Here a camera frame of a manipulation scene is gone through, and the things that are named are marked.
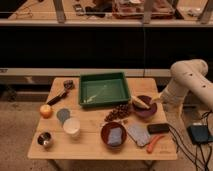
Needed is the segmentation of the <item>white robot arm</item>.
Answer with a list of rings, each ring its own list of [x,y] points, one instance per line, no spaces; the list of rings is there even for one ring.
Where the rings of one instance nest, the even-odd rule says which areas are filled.
[[[158,99],[169,106],[180,107],[189,91],[213,112],[213,82],[206,78],[208,64],[202,59],[182,60],[170,68],[171,80]]]

